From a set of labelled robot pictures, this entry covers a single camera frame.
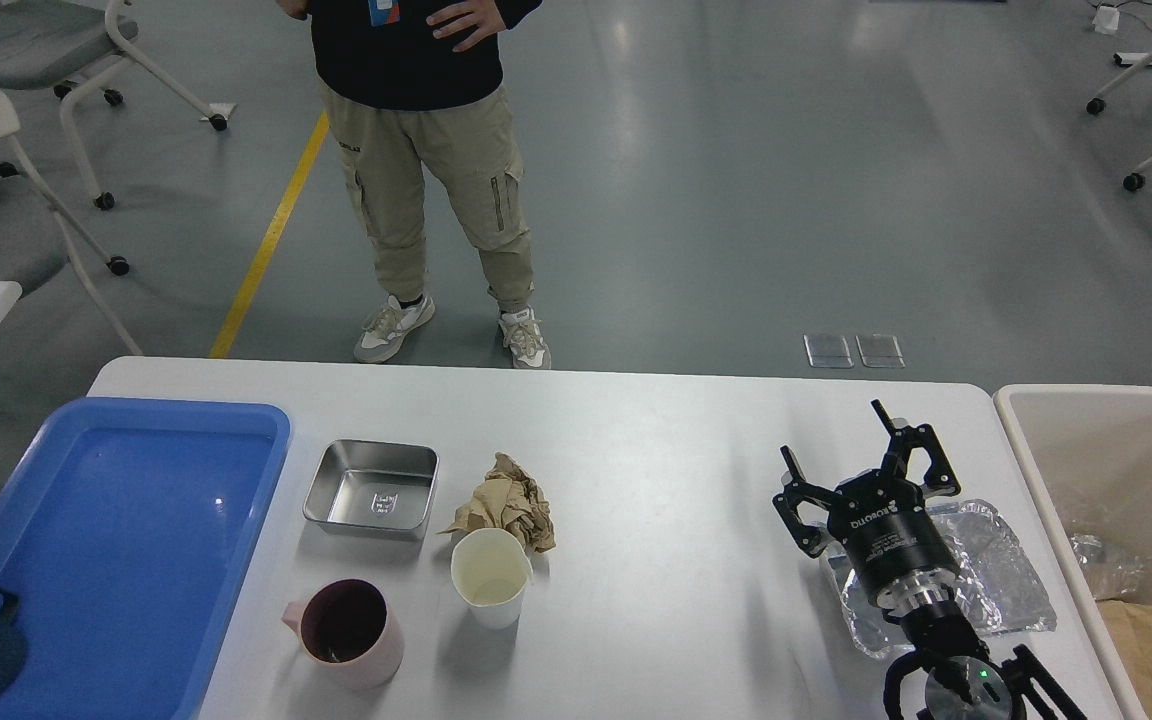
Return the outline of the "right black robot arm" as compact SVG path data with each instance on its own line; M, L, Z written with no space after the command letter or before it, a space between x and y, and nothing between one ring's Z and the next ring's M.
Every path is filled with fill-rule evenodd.
M772 503L809 558L840 543L870 606L900 626L910 643L884 675L882 706L902 717L902 682L923 670L920 719L1082 719L1084 712L1030 647L992 660L957 600L961 566L929 515L929 498L955 497L960 483L929 424L897 424L872 407L888 435L881 464L823 488L810 483L794 450L781 447L783 488Z

